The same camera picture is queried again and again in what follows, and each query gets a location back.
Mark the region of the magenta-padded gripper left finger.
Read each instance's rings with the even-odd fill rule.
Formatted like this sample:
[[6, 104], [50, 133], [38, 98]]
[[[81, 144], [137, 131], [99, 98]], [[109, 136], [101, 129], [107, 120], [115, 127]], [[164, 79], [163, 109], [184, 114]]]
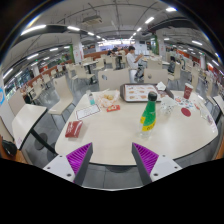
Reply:
[[81, 186], [92, 154], [93, 145], [88, 143], [67, 155], [56, 156], [44, 170]]

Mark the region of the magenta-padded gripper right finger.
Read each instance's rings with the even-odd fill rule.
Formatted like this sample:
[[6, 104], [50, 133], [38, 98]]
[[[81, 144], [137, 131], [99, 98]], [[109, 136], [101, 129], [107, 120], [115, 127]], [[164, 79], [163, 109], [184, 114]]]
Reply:
[[132, 154], [144, 185], [181, 170], [181, 167], [168, 156], [158, 155], [137, 143], [132, 144]]

